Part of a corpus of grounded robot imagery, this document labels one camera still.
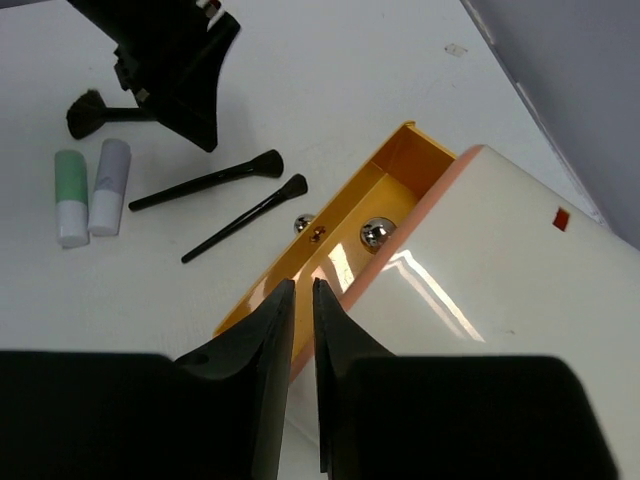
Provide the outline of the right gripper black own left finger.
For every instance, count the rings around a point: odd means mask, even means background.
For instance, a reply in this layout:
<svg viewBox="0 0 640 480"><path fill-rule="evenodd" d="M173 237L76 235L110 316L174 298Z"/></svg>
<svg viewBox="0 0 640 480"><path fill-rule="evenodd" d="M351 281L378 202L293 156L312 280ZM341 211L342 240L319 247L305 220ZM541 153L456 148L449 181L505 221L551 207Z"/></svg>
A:
<svg viewBox="0 0 640 480"><path fill-rule="evenodd" d="M294 333L284 280L183 355L5 351L5 479L273 479Z"/></svg>

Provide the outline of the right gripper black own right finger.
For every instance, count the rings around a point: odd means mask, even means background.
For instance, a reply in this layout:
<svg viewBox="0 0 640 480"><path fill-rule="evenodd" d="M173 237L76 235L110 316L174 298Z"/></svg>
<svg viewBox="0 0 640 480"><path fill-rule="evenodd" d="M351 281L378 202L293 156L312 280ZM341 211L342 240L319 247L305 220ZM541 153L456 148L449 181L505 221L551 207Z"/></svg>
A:
<svg viewBox="0 0 640 480"><path fill-rule="evenodd" d="M331 479L615 479L587 394L551 356L398 356L313 285Z"/></svg>

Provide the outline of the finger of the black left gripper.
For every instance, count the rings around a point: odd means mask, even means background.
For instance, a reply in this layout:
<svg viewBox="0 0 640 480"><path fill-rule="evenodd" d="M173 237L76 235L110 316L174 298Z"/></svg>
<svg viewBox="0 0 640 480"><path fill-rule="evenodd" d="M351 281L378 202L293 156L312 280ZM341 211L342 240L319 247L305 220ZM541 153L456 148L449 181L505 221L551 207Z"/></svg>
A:
<svg viewBox="0 0 640 480"><path fill-rule="evenodd" d="M206 152L218 145L218 83L239 34L219 1L77 0L116 42L114 70L136 107Z"/></svg>

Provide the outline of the black makeup brush wide head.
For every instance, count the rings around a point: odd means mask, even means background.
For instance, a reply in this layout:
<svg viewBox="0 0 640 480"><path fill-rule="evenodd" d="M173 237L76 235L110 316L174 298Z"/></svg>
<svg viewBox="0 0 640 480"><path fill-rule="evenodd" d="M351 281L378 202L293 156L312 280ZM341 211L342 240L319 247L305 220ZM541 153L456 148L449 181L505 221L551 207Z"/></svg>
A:
<svg viewBox="0 0 640 480"><path fill-rule="evenodd" d="M128 208L132 212L137 212L231 181L252 176L280 178L283 172L284 160L281 154L278 151L271 149L250 161L191 179L160 192L134 200L128 204Z"/></svg>

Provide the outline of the yellow organizer drawer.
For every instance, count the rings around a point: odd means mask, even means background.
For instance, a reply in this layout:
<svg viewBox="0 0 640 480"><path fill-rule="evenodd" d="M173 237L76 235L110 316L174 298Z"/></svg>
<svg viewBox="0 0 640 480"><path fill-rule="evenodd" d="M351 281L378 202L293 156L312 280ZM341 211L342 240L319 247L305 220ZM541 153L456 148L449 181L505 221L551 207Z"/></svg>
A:
<svg viewBox="0 0 640 480"><path fill-rule="evenodd" d="M220 335L252 313L283 279L296 282L291 377L314 352L312 285L326 280L341 296L373 258L360 229L374 217L399 226L436 184L456 155L421 132L401 125L317 213L215 330Z"/></svg>

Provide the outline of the black makeup brush slim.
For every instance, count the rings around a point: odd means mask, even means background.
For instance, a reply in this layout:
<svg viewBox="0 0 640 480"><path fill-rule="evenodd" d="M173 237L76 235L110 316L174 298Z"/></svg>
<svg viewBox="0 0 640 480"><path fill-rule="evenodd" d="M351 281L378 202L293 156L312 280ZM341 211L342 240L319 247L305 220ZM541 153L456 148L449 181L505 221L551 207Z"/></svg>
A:
<svg viewBox="0 0 640 480"><path fill-rule="evenodd" d="M219 244L223 240L237 233L242 228L255 221L257 218L284 204L289 200L293 200L308 192L308 183L306 177L300 173L293 175L281 188L275 191L267 198L261 200L258 204L241 214L231 223L223 227L214 235L204 240L202 243L185 253L181 257L181 263L187 264L209 249Z"/></svg>

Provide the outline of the cream round drawer organizer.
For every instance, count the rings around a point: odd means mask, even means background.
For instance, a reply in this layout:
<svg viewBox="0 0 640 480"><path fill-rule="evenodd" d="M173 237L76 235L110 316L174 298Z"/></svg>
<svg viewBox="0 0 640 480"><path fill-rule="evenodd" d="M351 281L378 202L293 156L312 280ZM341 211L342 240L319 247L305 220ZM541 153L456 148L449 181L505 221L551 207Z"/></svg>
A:
<svg viewBox="0 0 640 480"><path fill-rule="evenodd" d="M363 326L390 320L376 306L346 313L398 356L551 356L578 377L615 460L615 479L639 475L639 254L489 147L480 147L436 204L441 228L418 259L458 303L487 353L396 353ZM289 419L319 449L315 356L312 384L292 385Z"/></svg>

